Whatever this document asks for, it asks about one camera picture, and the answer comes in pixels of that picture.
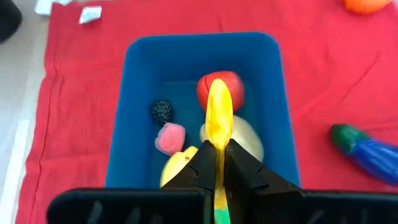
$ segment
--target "red towel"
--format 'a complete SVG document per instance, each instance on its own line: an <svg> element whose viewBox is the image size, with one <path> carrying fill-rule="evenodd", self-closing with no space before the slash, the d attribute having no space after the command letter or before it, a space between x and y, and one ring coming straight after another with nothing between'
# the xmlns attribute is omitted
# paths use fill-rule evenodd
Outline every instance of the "red towel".
<svg viewBox="0 0 398 224"><path fill-rule="evenodd" d="M100 187L108 163L124 53L145 35L259 30L280 44L302 187L398 191L331 147L331 124L347 122L398 144L398 13L346 12L337 0L150 0L54 5L46 77L26 162L18 224L45 223L57 194Z"/></svg>

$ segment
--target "toy lemon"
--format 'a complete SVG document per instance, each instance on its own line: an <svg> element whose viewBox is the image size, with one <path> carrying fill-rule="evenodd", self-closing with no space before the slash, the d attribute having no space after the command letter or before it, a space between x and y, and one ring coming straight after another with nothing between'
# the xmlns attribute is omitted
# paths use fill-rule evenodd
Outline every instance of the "toy lemon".
<svg viewBox="0 0 398 224"><path fill-rule="evenodd" d="M173 179L193 158L198 149L190 146L183 152L176 152L166 163L160 178L160 187L163 187L168 181Z"/></svg>

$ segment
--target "eggplant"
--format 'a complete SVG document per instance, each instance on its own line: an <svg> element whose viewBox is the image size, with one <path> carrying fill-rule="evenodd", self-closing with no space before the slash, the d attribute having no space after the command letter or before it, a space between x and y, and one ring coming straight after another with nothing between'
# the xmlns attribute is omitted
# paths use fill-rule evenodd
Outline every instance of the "eggplant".
<svg viewBox="0 0 398 224"><path fill-rule="evenodd" d="M334 124L332 143L371 176L398 185L398 147L372 139L349 124Z"/></svg>

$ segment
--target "blackberry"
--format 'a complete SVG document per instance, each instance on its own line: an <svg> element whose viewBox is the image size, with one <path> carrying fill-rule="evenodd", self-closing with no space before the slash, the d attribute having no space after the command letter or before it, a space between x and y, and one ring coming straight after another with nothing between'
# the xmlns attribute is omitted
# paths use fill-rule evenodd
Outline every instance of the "blackberry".
<svg viewBox="0 0 398 224"><path fill-rule="evenodd" d="M154 100L150 104L150 113L156 123L162 127L165 123L171 122L174 110L169 100Z"/></svg>

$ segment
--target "orange fruit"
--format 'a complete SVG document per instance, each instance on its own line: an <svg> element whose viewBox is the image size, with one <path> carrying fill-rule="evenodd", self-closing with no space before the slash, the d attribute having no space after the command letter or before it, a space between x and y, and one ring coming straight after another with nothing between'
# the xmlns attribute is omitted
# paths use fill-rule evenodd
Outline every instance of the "orange fruit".
<svg viewBox="0 0 398 224"><path fill-rule="evenodd" d="M370 14L382 9L390 2L392 0L344 0L344 5L350 11Z"/></svg>

